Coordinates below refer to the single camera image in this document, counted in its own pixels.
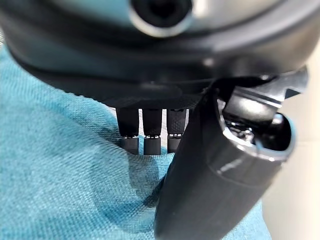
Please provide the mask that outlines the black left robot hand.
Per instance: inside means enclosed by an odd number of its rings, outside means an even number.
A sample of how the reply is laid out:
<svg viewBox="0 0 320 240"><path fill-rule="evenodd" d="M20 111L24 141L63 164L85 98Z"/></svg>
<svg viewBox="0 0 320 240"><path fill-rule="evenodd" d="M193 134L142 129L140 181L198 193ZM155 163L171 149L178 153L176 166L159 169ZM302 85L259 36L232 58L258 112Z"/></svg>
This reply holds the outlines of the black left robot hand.
<svg viewBox="0 0 320 240"><path fill-rule="evenodd" d="M279 112L303 93L320 38L317 0L3 0L17 63L43 82L116 109L120 144L173 162L160 182L158 240L219 240L292 154Z"/></svg>

